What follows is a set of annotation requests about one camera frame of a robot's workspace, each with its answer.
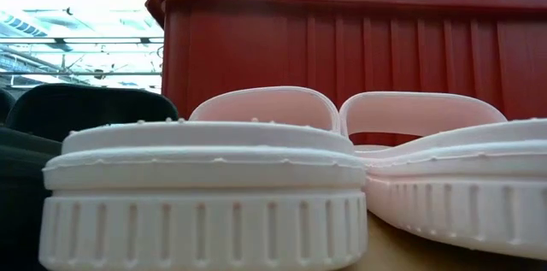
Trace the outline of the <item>pale pink slide sandal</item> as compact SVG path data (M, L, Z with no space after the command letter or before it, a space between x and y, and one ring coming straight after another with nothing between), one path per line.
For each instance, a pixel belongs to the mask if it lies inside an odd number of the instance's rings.
M43 174L49 271L333 271L368 245L362 161L309 88L73 132Z
M368 210L425 239L547 261L547 118L511 121L473 97L368 91L339 110L341 131L407 134L359 145Z

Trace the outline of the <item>black rubber slide sandal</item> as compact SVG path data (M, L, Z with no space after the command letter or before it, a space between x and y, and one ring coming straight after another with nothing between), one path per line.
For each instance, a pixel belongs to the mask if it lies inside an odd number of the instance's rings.
M0 271L46 271L38 261L50 196L42 169L71 131L177 116L166 97L138 89L48 84L16 100L0 90Z

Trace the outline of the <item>red ribbed plastic bin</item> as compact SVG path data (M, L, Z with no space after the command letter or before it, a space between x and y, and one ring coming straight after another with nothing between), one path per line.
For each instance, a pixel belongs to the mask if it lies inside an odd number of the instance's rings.
M162 93L183 116L227 91L475 97L547 140L547 0L146 0Z

